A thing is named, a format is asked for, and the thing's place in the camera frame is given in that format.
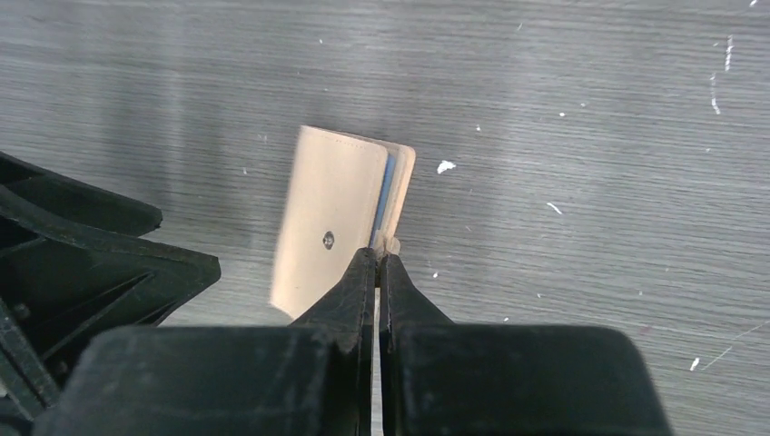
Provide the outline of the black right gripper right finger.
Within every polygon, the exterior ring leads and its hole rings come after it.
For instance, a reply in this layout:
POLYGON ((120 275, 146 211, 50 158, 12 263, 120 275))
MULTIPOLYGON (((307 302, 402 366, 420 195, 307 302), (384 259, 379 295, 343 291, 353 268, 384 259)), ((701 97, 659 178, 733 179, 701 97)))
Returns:
POLYGON ((669 435, 646 363, 599 326, 457 323, 395 255, 380 267, 388 435, 669 435))

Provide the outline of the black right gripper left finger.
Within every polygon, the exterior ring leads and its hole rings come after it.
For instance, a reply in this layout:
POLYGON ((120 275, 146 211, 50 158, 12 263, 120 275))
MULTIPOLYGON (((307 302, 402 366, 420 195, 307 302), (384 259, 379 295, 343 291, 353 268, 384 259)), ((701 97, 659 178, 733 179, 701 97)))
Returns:
POLYGON ((376 261, 287 326, 123 327, 95 337, 39 435, 362 435, 376 261))

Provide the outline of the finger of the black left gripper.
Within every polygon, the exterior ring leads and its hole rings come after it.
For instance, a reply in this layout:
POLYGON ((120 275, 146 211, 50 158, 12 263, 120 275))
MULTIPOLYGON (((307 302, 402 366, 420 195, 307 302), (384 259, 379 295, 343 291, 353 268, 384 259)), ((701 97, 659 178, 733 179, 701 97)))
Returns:
POLYGON ((221 276, 215 256, 155 243, 162 212, 1 157, 1 412, 59 400, 92 338, 155 326, 221 276))

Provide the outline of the beige leather card holder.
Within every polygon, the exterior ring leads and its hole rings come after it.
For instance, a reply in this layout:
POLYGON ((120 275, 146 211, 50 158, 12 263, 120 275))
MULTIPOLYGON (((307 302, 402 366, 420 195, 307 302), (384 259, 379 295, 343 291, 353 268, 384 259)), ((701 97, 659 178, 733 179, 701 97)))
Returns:
POLYGON ((396 254, 416 163, 404 144, 301 127, 277 239, 271 304, 298 319, 345 273, 360 248, 396 254))

